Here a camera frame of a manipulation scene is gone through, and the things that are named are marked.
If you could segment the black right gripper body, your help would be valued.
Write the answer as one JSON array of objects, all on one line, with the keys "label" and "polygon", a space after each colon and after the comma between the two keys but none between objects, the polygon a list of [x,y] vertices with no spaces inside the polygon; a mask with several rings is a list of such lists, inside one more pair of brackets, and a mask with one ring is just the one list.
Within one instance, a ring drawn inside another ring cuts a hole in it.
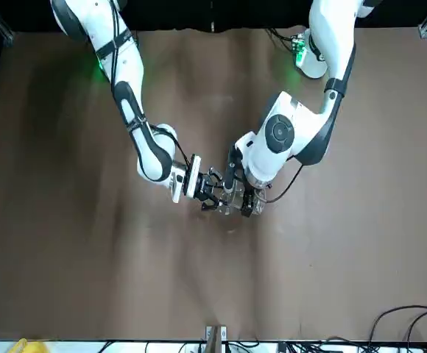
[{"label": "black right gripper body", "polygon": [[199,173],[197,176],[197,199],[206,201],[211,198],[213,184],[208,174]]}]

